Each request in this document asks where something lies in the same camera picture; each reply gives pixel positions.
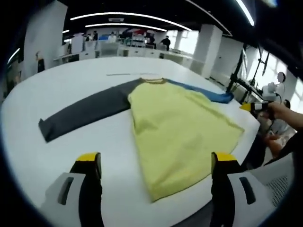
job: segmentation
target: desk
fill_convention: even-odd
[[[34,205],[41,206],[46,189],[62,172],[69,172],[79,155],[95,151],[101,153],[101,209],[106,227],[170,227],[211,200],[212,180],[208,176],[182,192],[150,203],[139,167],[130,110],[74,130],[50,143],[44,141],[38,128],[40,118],[46,119],[89,95],[139,77],[164,77],[223,92],[172,61],[140,57],[64,64],[28,78],[11,91],[2,105],[3,141],[12,173]],[[242,163],[259,123],[249,112],[241,110],[235,100],[216,105],[245,129],[232,152]]]

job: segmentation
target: blue sleeve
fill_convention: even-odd
[[[217,94],[217,93],[202,89],[200,87],[194,87],[194,86],[190,86],[190,85],[187,85],[187,84],[182,84],[182,83],[179,83],[179,82],[175,82],[171,79],[167,79],[167,81],[171,84],[183,87],[187,90],[200,92],[203,95],[205,95],[207,98],[209,98],[212,102],[215,102],[215,103],[229,103],[233,99],[233,94],[232,93]]]

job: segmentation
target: ceiling light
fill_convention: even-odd
[[[222,28],[224,28],[224,30],[228,33],[229,36],[232,36],[232,33],[217,19],[215,18],[213,15],[211,15],[209,12],[207,12],[205,9],[203,9],[201,6],[195,4],[194,2],[192,2],[191,0],[185,0],[187,2],[189,2],[190,4],[196,6],[197,8],[199,8],[200,10],[202,10],[204,13],[206,13],[208,16],[210,16],[212,19],[214,19],[219,25],[221,25]]]
[[[73,17],[73,18],[71,18],[71,20],[76,20],[76,19],[80,19],[80,18],[84,18],[84,17],[100,16],[100,15],[128,15],[128,16],[137,16],[137,17],[147,17],[147,18],[150,18],[150,19],[160,20],[160,21],[163,21],[163,22],[166,22],[166,23],[169,23],[169,24],[181,27],[181,28],[183,28],[183,29],[185,29],[187,31],[191,31],[190,28],[185,27],[185,26],[180,25],[180,24],[177,24],[175,22],[172,22],[172,21],[169,21],[169,20],[165,20],[165,19],[162,19],[162,18],[159,18],[159,17],[153,17],[153,16],[139,14],[139,13],[117,13],[117,12],[93,13],[93,14],[86,14],[86,15],[83,15],[83,16]]]
[[[248,9],[244,5],[244,3],[241,0],[236,0],[238,5],[241,7],[242,11],[244,12],[245,16],[247,17],[248,21],[250,22],[251,26],[255,25],[254,20],[252,19],[250,13],[248,12]]]
[[[12,58],[20,51],[20,48],[18,48],[9,58],[8,63],[10,62],[10,60],[12,60]]]
[[[85,27],[97,27],[97,26],[108,26],[108,25],[115,25],[115,26],[135,26],[135,27],[145,27],[145,28],[150,28],[150,29],[155,29],[159,30],[162,32],[167,32],[167,30],[158,28],[158,27],[152,27],[152,26],[147,26],[147,25],[137,25],[137,24],[127,24],[127,23],[105,23],[105,24],[95,24],[95,25],[86,25]]]

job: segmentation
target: white column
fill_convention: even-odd
[[[202,76],[209,78],[217,58],[222,31],[214,25],[202,25],[196,44],[194,59],[204,63]]]
[[[182,39],[182,33],[183,33],[183,31],[178,31],[178,33],[177,33],[175,47],[174,47],[174,49],[176,49],[176,50],[178,50],[179,47],[180,47],[180,42],[181,42],[181,39]]]
[[[67,6],[53,1],[35,13],[27,25],[24,40],[23,79],[37,73],[36,53],[44,59],[45,69],[55,66],[53,59],[62,45],[62,31]]]

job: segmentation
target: round white table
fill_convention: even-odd
[[[211,177],[151,203],[140,171],[131,112],[74,130],[46,143],[39,119],[98,91],[137,79],[168,78],[181,83],[223,91],[203,77],[169,60],[112,57],[64,64],[38,73],[18,84],[2,105],[2,133],[7,159],[17,183],[35,206],[62,172],[69,172],[84,153],[101,153],[102,218],[106,227],[169,227],[191,216],[212,198]],[[232,100],[216,104],[245,129],[232,152],[242,163],[259,123]]]

